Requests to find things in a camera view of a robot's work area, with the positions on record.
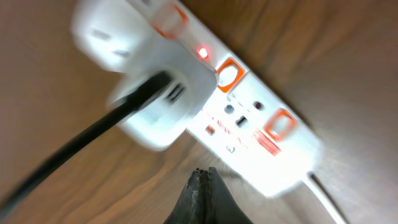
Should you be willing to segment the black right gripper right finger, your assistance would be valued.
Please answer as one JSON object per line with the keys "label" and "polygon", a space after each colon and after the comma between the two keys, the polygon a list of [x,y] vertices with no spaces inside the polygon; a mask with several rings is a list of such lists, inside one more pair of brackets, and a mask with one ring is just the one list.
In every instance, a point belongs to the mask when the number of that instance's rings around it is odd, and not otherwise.
{"label": "black right gripper right finger", "polygon": [[252,224],[240,209],[215,167],[205,176],[204,222],[211,224]]}

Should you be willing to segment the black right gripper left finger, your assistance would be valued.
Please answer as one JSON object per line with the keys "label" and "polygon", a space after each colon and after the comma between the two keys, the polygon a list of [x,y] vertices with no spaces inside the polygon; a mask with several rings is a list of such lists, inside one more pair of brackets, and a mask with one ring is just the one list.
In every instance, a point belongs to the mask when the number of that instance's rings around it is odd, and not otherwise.
{"label": "black right gripper left finger", "polygon": [[196,169],[164,224],[200,224],[205,220],[205,171]]}

